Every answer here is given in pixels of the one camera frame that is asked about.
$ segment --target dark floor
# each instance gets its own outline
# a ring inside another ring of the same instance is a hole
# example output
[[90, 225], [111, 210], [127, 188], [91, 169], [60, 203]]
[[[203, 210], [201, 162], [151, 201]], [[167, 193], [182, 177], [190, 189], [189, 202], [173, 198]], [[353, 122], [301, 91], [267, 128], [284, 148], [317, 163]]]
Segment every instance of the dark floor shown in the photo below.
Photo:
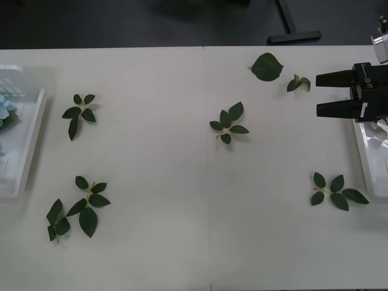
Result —
[[[20, 7], [15, 1], [23, 1]], [[388, 0], [287, 0], [314, 45], [367, 45]], [[0, 49], [265, 45], [286, 28], [275, 0], [0, 0]]]

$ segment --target white plastic tray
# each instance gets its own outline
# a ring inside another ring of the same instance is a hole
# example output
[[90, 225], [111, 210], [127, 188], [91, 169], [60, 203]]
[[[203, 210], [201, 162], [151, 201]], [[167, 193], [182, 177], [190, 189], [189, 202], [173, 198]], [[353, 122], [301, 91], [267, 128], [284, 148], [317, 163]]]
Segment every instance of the white plastic tray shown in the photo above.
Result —
[[388, 203], [388, 126], [353, 123], [368, 192], [375, 202]]
[[18, 120], [0, 131], [0, 199], [24, 192], [47, 97], [40, 81], [15, 65], [0, 65], [0, 94]]

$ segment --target plastic container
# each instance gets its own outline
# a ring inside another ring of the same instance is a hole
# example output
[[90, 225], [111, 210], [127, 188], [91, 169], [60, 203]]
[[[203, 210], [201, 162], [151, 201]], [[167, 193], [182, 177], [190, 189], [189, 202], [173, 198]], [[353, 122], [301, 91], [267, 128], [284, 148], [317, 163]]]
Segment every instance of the plastic container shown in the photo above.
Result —
[[0, 94], [16, 106], [18, 120], [0, 130], [0, 201], [24, 193], [47, 101], [42, 83], [15, 65], [0, 65]]

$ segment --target small leaf sprig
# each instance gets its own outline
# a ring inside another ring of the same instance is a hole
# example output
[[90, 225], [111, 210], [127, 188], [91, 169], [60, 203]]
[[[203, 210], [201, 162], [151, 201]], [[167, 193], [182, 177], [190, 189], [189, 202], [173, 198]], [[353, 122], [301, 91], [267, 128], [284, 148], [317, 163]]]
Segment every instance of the small leaf sprig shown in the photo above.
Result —
[[63, 216], [61, 219], [58, 219], [62, 209], [62, 201], [57, 199], [46, 216], [48, 222], [50, 223], [47, 227], [47, 231], [49, 232], [48, 237], [50, 238], [50, 241], [56, 239], [57, 243], [59, 243], [59, 236], [64, 235], [70, 229], [70, 224], [66, 217]]
[[65, 111], [65, 113], [62, 115], [62, 118], [65, 119], [71, 119], [70, 125], [69, 125], [69, 137], [72, 141], [77, 133], [78, 130], [78, 123], [79, 120], [84, 118], [86, 121], [89, 122], [96, 122], [96, 118], [93, 114], [93, 111], [87, 107], [88, 104], [90, 104], [96, 96], [93, 94], [86, 95], [84, 100], [82, 101], [81, 97], [76, 94], [74, 95], [74, 103], [77, 105], [82, 105], [83, 108], [74, 106]]
[[349, 204], [346, 199], [352, 200], [358, 204], [369, 204], [369, 201], [365, 196], [355, 189], [345, 189], [342, 193], [339, 193], [345, 184], [343, 175], [333, 179], [330, 184], [330, 191], [324, 190], [326, 187], [326, 180], [321, 174], [314, 173], [314, 183], [316, 185], [314, 190], [317, 190], [317, 192], [311, 197], [312, 206], [321, 204], [325, 198], [325, 193], [330, 194], [330, 199], [334, 206], [341, 210], [349, 211]]
[[241, 125], [233, 125], [233, 121], [236, 121], [237, 119], [239, 119], [241, 115], [243, 115], [243, 113], [244, 113], [244, 106], [241, 102], [229, 108], [228, 112], [222, 110], [219, 116], [219, 122], [218, 121], [210, 122], [210, 126], [213, 129], [219, 132], [222, 131], [219, 135], [216, 136], [216, 138], [221, 137], [221, 140], [223, 141], [223, 143], [230, 144], [230, 142], [232, 141], [232, 137], [229, 134], [229, 132], [237, 133], [240, 135], [249, 133], [249, 131], [245, 127]]
[[307, 85], [308, 91], [311, 89], [311, 82], [309, 79], [303, 77], [299, 78], [298, 75], [294, 74], [294, 78], [289, 82], [287, 86], [287, 92], [292, 92], [296, 90], [301, 84]]
[[79, 225], [84, 233], [91, 238], [96, 231], [98, 220], [96, 212], [89, 207], [89, 204], [94, 207], [104, 207], [110, 204], [107, 198], [99, 194], [105, 190], [107, 183], [96, 184], [93, 182], [92, 186], [89, 187], [89, 184], [84, 177], [77, 176], [75, 178], [75, 184], [81, 190], [87, 190], [86, 198], [83, 198], [74, 204], [66, 216], [79, 214]]
[[271, 53], [262, 54], [251, 68], [255, 76], [262, 81], [269, 82], [279, 78], [283, 65]]

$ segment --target leaf cluster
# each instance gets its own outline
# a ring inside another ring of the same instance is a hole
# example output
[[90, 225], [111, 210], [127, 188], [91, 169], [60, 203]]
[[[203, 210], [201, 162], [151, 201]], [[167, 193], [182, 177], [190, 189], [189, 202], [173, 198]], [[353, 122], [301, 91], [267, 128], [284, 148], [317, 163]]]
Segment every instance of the leaf cluster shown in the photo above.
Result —
[[217, 138], [221, 137], [221, 140], [223, 141], [223, 143], [230, 144], [230, 142], [232, 141], [232, 136], [230, 135], [230, 133], [237, 133], [240, 135], [249, 133], [249, 131], [242, 125], [233, 125], [233, 122], [237, 121], [237, 119], [239, 119], [241, 115], [243, 115], [243, 113], [244, 113], [244, 106], [241, 102], [229, 108], [228, 112], [222, 110], [221, 114], [219, 115], [219, 122], [218, 121], [210, 122], [210, 126], [212, 127], [212, 129], [215, 129], [219, 132], [222, 131], [217, 136]]
[[369, 204], [369, 201], [365, 198], [363, 194], [355, 189], [344, 189], [342, 193], [340, 191], [345, 185], [344, 176], [340, 175], [333, 179], [330, 184], [330, 191], [325, 191], [326, 180], [319, 174], [314, 173], [314, 183], [317, 186], [315, 190], [318, 190], [311, 197], [311, 205], [315, 206], [321, 204], [325, 198], [324, 193], [330, 194], [330, 200], [333, 202], [334, 206], [338, 209], [349, 211], [349, 204], [347, 200], [352, 200], [358, 204]]
[[83, 118], [84, 120], [88, 122], [96, 122], [96, 118], [93, 114], [93, 111], [87, 107], [95, 98], [95, 95], [89, 94], [87, 95], [84, 100], [82, 101], [81, 97], [76, 94], [74, 95], [74, 103], [83, 106], [81, 109], [78, 106], [71, 107], [65, 111], [65, 113], [62, 115], [62, 118], [65, 119], [71, 119], [70, 125], [69, 125], [69, 138], [72, 141], [77, 134], [79, 120]]

